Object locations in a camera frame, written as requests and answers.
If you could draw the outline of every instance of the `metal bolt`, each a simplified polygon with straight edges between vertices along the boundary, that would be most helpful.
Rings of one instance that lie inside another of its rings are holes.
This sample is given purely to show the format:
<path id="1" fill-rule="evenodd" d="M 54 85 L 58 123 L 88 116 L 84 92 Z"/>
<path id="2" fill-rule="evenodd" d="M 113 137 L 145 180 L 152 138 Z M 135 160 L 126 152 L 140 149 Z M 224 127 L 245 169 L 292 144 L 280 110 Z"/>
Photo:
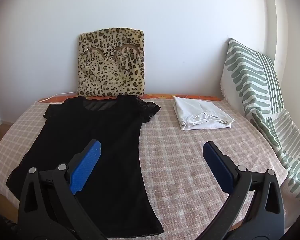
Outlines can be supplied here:
<path id="1" fill-rule="evenodd" d="M 32 167 L 32 168 L 29 169 L 29 173 L 31 173 L 31 174 L 32 174 L 32 173 L 35 173 L 35 171 L 36 171 L 36 168 L 35 168 L 35 167 Z"/>
<path id="2" fill-rule="evenodd" d="M 238 170 L 239 171 L 246 171 L 247 168 L 244 165 L 241 164 L 241 165 L 238 166 Z"/>
<path id="3" fill-rule="evenodd" d="M 67 168 L 67 165 L 65 165 L 65 164 L 60 164 L 60 165 L 58 166 L 58 169 L 59 169 L 60 171 L 64 171 L 66 168 Z"/>
<path id="4" fill-rule="evenodd" d="M 270 175 L 274 175 L 274 171 L 271 170 L 271 169 L 268 170 L 268 173 L 269 173 Z"/>

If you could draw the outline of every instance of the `mesh sleeve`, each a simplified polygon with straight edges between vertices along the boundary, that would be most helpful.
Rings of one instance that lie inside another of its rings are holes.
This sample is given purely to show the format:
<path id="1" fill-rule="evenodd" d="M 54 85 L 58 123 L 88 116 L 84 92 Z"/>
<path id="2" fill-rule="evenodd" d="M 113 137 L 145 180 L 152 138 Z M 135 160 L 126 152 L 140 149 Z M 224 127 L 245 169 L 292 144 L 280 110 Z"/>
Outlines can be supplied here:
<path id="1" fill-rule="evenodd" d="M 150 117 L 154 116 L 161 109 L 161 107 L 156 105 L 154 102 L 145 102 L 138 97 L 136 97 L 136 99 L 138 105 L 142 109 L 142 113 L 145 118 L 144 122 L 149 122 Z"/>
<path id="2" fill-rule="evenodd" d="M 63 104 L 50 104 L 48 106 L 48 109 L 44 113 L 43 117 L 45 119 L 49 120 L 50 118 L 58 116 L 63 111 L 64 108 L 65 108 L 64 103 Z"/>

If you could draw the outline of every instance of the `wooden floor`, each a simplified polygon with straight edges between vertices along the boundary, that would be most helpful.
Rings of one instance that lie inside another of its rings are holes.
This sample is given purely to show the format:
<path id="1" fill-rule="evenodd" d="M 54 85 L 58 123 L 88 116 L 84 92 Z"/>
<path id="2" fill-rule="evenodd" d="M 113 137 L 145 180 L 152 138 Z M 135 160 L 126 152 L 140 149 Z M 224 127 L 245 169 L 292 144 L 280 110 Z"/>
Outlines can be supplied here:
<path id="1" fill-rule="evenodd" d="M 0 138 L 2 138 L 9 130 L 11 125 L 2 124 L 0 126 Z M 0 214 L 13 222 L 18 220 L 18 209 L 16 209 L 8 199 L 0 194 Z"/>

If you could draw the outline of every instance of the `orange blanket edge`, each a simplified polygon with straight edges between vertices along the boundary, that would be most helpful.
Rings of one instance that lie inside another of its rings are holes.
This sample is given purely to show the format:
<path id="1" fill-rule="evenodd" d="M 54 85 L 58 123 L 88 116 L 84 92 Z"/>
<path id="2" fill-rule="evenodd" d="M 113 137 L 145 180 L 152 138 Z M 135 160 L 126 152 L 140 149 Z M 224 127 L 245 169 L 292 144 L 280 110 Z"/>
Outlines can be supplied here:
<path id="1" fill-rule="evenodd" d="M 43 101 L 44 103 L 56 103 L 56 102 L 63 102 L 68 98 L 74 98 L 78 95 L 76 93 L 69 94 L 66 96 L 55 96 L 53 98 L 45 100 L 45 98 L 40 99 L 39 101 Z M 151 99 L 151 98 L 163 98 L 163 99 L 173 99 L 173 97 L 180 97 L 180 98 L 191 98 L 191 99 L 203 99 L 209 101 L 221 101 L 218 97 L 209 97 L 209 96 L 195 96 L 195 95 L 173 95 L 173 94 L 144 94 L 141 99 Z M 114 97 L 87 97 L 87 99 L 108 99 Z"/>

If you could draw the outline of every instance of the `blue gripper pad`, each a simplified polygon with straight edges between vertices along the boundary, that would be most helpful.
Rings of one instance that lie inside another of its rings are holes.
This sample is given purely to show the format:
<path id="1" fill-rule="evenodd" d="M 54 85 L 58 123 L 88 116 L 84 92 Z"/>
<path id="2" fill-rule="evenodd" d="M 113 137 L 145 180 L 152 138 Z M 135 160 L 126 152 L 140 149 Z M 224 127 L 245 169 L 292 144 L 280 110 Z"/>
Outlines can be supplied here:
<path id="1" fill-rule="evenodd" d="M 231 194 L 234 190 L 234 179 L 221 157 L 209 142 L 203 145 L 202 151 L 203 158 L 206 160 L 221 190 Z"/>
<path id="2" fill-rule="evenodd" d="M 87 154 L 82 158 L 79 165 L 71 174 L 70 190 L 74 195 L 77 191 L 83 189 L 84 184 L 88 180 L 94 166 L 99 160 L 101 155 L 101 144 L 99 141 L 95 141 Z"/>

